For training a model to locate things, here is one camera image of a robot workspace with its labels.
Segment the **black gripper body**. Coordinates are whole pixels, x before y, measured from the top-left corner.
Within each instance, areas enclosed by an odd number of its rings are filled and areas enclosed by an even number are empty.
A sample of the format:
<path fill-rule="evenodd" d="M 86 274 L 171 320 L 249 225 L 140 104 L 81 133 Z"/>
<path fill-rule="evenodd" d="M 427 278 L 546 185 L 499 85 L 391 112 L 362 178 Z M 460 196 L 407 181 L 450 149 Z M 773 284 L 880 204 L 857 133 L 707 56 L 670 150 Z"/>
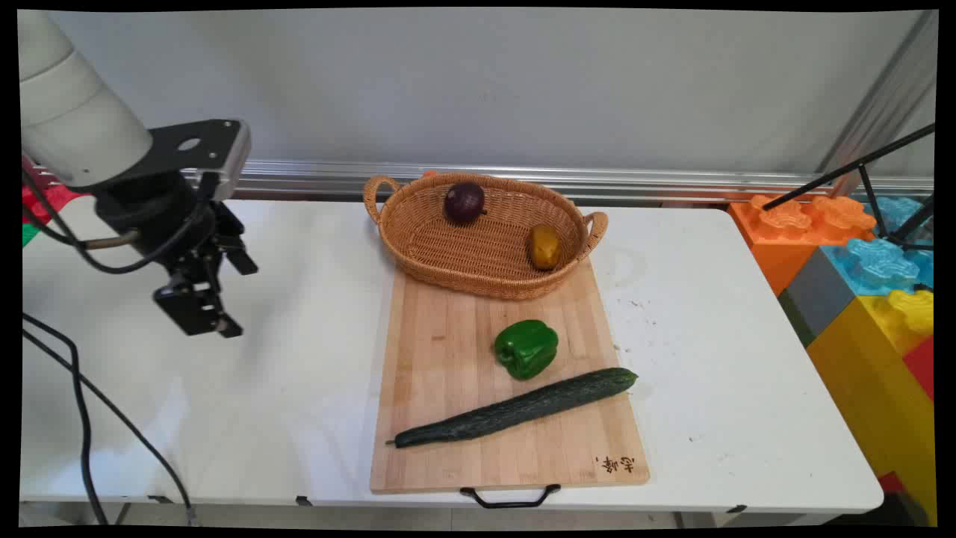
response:
<path fill-rule="evenodd" d="M 132 273 L 151 263 L 170 278 L 218 289 L 222 254 L 215 241 L 225 231 L 224 204 L 216 201 L 218 173 L 202 173 L 198 188 L 181 173 L 129 179 L 98 188 L 95 212 L 118 235 L 133 232 L 132 247 L 141 255 L 132 265 L 95 267 L 111 275 Z"/>

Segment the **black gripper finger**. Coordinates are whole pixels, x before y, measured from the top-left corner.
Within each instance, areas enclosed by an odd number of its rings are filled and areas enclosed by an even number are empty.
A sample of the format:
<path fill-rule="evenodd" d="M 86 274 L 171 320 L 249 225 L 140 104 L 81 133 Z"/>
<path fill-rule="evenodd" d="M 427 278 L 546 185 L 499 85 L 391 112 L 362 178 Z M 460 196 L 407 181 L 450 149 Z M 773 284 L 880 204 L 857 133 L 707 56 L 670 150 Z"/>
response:
<path fill-rule="evenodd" d="M 243 328 L 226 313 L 217 280 L 200 280 L 174 273 L 170 282 L 153 293 L 153 302 L 187 335 L 218 333 L 243 335 Z"/>
<path fill-rule="evenodd" d="M 246 245 L 242 241 L 241 236 L 245 232 L 242 222 L 222 202 L 215 202 L 215 217 L 217 220 L 215 243 L 218 250 L 241 275 L 257 273 L 258 266 L 250 258 Z"/>

